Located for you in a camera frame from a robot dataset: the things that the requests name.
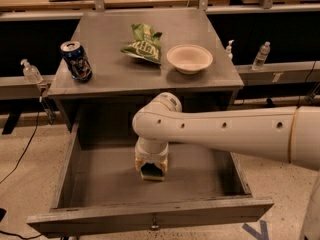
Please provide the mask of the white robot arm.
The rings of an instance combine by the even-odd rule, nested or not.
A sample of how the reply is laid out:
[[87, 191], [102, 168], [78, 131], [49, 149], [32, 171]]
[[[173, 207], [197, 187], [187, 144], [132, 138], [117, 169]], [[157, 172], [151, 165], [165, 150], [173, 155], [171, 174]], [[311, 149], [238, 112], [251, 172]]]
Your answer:
[[320, 170], [320, 108], [291, 106], [184, 113], [168, 92], [133, 117], [138, 135], [135, 167], [152, 164], [165, 172], [171, 142], [201, 145], [315, 171]]

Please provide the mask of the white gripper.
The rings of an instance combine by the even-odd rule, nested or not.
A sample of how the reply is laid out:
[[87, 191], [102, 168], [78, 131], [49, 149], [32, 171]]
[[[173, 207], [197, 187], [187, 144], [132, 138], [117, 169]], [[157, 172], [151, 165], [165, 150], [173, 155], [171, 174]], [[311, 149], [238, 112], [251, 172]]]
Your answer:
[[168, 154], [167, 142], [139, 138], [135, 145], [135, 169], [140, 173], [141, 178], [145, 179], [142, 167], [146, 163], [160, 165], [160, 179], [164, 180], [168, 170]]

